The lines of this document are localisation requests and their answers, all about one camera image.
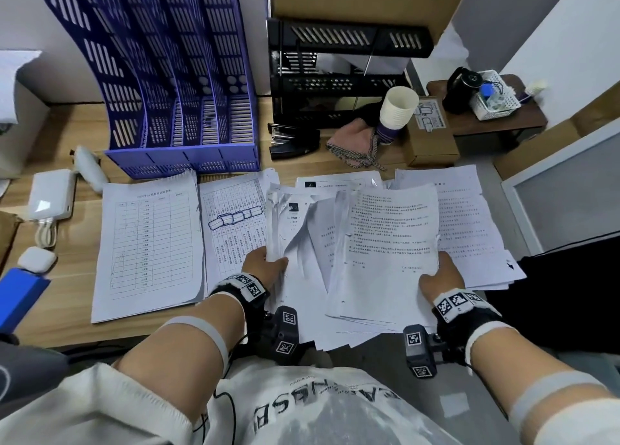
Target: black stapler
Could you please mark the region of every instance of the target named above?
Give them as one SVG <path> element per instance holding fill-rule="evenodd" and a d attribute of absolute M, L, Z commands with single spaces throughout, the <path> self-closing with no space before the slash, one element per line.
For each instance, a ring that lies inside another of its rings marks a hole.
<path fill-rule="evenodd" d="M 307 155 L 319 149 L 321 144 L 319 129 L 279 124 L 267 124 L 267 127 L 272 136 L 269 153 L 274 161 Z"/>

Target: black electric kettle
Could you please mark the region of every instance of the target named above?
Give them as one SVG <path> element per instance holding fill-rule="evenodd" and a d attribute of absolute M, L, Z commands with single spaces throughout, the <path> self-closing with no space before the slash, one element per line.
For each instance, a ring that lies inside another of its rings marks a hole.
<path fill-rule="evenodd" d="M 467 112 L 471 97 L 478 92 L 483 83 L 480 73 L 464 67 L 457 68 L 448 80 L 443 108 L 452 114 Z"/>

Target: hand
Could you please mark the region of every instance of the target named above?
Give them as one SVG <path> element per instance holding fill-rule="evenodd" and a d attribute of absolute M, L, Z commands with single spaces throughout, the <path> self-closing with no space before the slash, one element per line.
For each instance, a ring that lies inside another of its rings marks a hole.
<path fill-rule="evenodd" d="M 437 273 L 433 276 L 422 275 L 419 285 L 424 298 L 430 304 L 433 304 L 435 299 L 442 293 L 449 292 L 453 288 L 465 288 L 465 282 L 459 269 L 454 265 L 450 255 L 444 251 L 439 253 L 439 269 Z"/>
<path fill-rule="evenodd" d="M 288 258 L 283 257 L 275 262 L 267 262 L 265 261 L 266 256 L 267 248 L 265 246 L 247 253 L 241 270 L 258 278 L 265 290 L 271 290 L 280 272 L 286 269 Z"/>

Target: wooden desk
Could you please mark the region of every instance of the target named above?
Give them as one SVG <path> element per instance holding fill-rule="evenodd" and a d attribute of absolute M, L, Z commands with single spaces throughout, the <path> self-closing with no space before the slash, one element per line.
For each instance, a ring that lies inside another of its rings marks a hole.
<path fill-rule="evenodd" d="M 282 184 L 294 186 L 299 176 L 345 173 L 353 171 L 326 150 L 331 130 L 321 136 L 321 149 L 301 158 L 272 163 L 269 156 L 270 136 L 267 123 L 273 120 L 270 98 L 259 99 L 260 155 L 263 168 L 274 167 Z M 103 104 L 59 106 L 52 108 L 50 117 L 39 135 L 24 176 L 11 182 L 0 199 L 0 209 L 23 215 L 26 213 L 32 175 L 36 172 L 72 168 L 69 152 L 80 144 L 98 155 L 108 148 L 108 120 Z M 384 179 L 392 179 L 396 168 L 406 168 L 399 146 L 380 147 L 379 162 L 387 171 Z M 112 182 L 131 182 L 112 161 L 103 156 L 102 167 Z M 202 182 L 229 175 L 203 176 Z M 35 224 L 23 223 L 9 253 L 5 271 L 16 265 L 24 250 L 34 245 Z M 172 316 L 187 307 L 172 308 L 132 316 L 116 321 L 90 324 L 90 309 L 95 283 L 95 270 L 101 235 L 101 197 L 78 178 L 72 218 L 58 225 L 55 252 L 58 263 L 51 270 L 51 283 L 29 311 L 15 332 L 21 342 L 41 347 L 60 347 L 106 339 L 148 335 Z"/>
<path fill-rule="evenodd" d="M 519 76 L 502 75 L 501 77 L 508 86 L 515 89 L 517 96 L 525 90 L 525 86 Z M 430 96 L 443 98 L 446 95 L 447 84 L 447 81 L 430 81 L 427 85 L 427 91 Z M 544 116 L 543 111 L 541 111 L 535 101 L 523 104 L 514 114 L 501 119 L 483 120 L 481 122 L 472 111 L 459 115 L 446 112 L 446 118 L 454 136 L 527 130 L 547 126 L 547 117 Z"/>

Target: stack of paper cups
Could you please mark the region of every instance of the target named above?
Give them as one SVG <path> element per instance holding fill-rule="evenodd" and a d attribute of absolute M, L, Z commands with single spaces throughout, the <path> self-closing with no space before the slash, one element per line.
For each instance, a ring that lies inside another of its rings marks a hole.
<path fill-rule="evenodd" d="M 394 141 L 414 114 L 420 98 L 411 88 L 397 86 L 391 88 L 383 101 L 379 114 L 377 134 L 383 144 Z"/>

